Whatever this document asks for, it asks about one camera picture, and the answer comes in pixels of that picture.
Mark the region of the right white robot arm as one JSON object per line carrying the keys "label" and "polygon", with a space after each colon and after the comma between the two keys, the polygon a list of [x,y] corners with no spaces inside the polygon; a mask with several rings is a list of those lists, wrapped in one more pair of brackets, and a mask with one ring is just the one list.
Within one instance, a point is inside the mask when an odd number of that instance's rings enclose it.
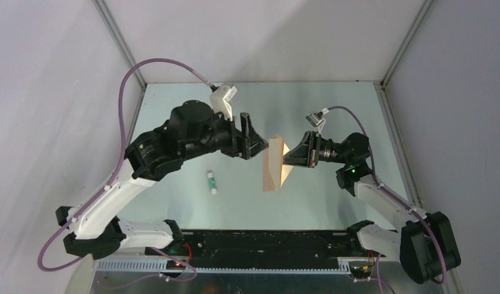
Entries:
{"label": "right white robot arm", "polygon": [[461,265],[461,255],[449,218],[440,211],[428,213],[410,205],[391,192],[373,173],[366,135],[352,133],[341,143],[308,131],[301,142],[283,156],[283,163],[315,168],[318,162],[343,164],[337,170],[338,186],[370,205],[392,226],[381,228],[363,220],[347,229],[348,252],[355,256],[371,250],[398,262],[407,276],[418,284]]}

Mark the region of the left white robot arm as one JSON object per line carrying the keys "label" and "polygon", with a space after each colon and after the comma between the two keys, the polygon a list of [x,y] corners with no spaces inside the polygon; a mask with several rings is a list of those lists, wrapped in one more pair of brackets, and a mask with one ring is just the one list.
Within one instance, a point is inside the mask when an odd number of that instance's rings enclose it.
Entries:
{"label": "left white robot arm", "polygon": [[121,168],[90,205],[56,210],[58,223],[69,226],[63,239],[66,252],[77,257],[92,255],[96,260],[127,248],[180,253],[184,236],[176,221],[136,224],[120,219],[118,213],[144,190],[180,170],[187,160],[217,151],[249,160],[267,149],[268,142],[255,131],[250,115],[241,113],[240,119],[237,128],[223,113],[198,100],[173,108],[162,126],[140,134],[128,145]]}

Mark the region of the tan paper envelope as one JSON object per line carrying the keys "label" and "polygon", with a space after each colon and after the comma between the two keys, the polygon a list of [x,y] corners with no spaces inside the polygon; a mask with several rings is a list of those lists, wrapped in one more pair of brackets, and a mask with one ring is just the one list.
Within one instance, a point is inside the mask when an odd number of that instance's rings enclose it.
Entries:
{"label": "tan paper envelope", "polygon": [[289,152],[284,139],[273,136],[269,147],[263,152],[263,192],[279,190],[291,173],[293,166],[283,163],[283,156]]}

